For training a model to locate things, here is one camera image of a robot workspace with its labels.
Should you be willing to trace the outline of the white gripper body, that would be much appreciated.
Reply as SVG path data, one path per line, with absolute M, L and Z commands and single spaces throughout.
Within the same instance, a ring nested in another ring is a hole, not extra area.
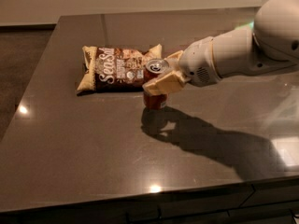
M 193 86 L 205 87 L 221 81 L 213 62 L 213 37 L 190 44 L 179 58 L 179 67 Z

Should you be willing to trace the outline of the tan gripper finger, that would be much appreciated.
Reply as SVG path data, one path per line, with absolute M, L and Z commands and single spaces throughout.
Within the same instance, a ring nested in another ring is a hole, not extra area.
M 181 91 L 189 81 L 181 71 L 171 70 L 146 82 L 143 89 L 149 96 L 170 94 Z
M 183 54 L 183 51 L 179 50 L 179 51 L 167 56 L 165 58 L 165 60 L 169 63 L 169 65 L 172 69 L 179 69 L 178 62 L 179 62 L 179 59 L 182 56 L 182 54 Z

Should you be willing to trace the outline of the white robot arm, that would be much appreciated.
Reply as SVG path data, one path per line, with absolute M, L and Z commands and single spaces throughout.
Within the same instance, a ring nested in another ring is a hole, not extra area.
M 170 68 L 143 85 L 150 96 L 205 87 L 233 76 L 268 76 L 299 65 L 299 0 L 269 0 L 254 21 L 190 44 L 167 59 Z

